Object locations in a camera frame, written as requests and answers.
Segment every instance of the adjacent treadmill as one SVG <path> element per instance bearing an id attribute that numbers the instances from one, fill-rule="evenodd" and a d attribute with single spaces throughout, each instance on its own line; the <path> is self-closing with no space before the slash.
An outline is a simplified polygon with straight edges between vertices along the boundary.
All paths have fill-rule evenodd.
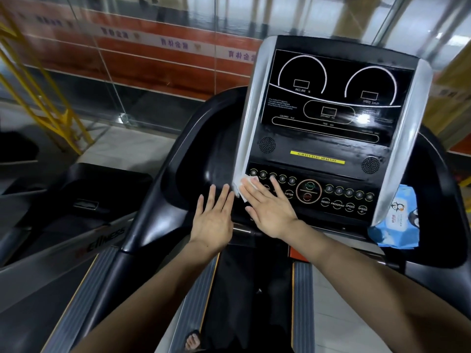
<path id="1" fill-rule="evenodd" d="M 175 142 L 75 343 L 175 255 L 190 233 L 199 194 L 213 183 L 236 189 L 244 174 L 267 186 L 276 176 L 308 224 L 370 243 L 367 228 L 384 218 L 399 183 L 412 186 L 419 247 L 364 253 L 471 318 L 470 230 L 461 194 L 443 148 L 420 126 L 431 80 L 426 62 L 390 50 L 266 39 L 249 88 L 208 100 Z M 265 337 L 277 337 L 278 351 L 314 351 L 312 266 L 260 233 L 244 206 L 235 201 L 231 243 L 183 302 L 170 352 L 182 349 L 194 329 L 206 348 L 257 349 L 270 341 Z"/>

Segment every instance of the right hand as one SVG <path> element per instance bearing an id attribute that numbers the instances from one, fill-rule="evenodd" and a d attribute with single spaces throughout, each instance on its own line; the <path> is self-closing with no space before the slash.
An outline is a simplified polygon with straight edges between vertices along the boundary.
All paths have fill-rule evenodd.
<path id="1" fill-rule="evenodd" d="M 272 238 L 283 239 L 290 226 L 298 218 L 289 199 L 286 198 L 278 181 L 270 177 L 276 197 L 260 183 L 258 177 L 251 178 L 254 188 L 247 178 L 242 179 L 240 193 L 249 201 L 251 207 L 245 207 L 257 227 Z"/>

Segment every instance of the treadmill belt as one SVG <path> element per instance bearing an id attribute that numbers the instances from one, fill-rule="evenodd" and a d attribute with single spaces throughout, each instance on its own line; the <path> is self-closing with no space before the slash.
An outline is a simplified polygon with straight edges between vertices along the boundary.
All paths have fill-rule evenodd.
<path id="1" fill-rule="evenodd" d="M 204 349 L 291 352 L 291 260 L 285 243 L 221 252 L 201 332 Z"/>

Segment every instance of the blue package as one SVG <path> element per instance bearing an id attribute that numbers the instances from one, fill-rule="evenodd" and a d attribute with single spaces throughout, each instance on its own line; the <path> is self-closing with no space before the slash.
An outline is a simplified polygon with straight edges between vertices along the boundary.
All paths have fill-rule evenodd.
<path id="1" fill-rule="evenodd" d="M 419 232 L 414 189 L 400 184 L 386 219 L 368 228 L 368 235 L 380 247 L 412 249 L 419 246 Z"/>

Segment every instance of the calories display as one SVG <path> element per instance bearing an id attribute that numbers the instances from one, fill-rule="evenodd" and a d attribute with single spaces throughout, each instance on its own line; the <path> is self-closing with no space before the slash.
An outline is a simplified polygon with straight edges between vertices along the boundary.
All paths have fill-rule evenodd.
<path id="1" fill-rule="evenodd" d="M 389 147 L 413 74 L 276 50 L 262 123 Z"/>

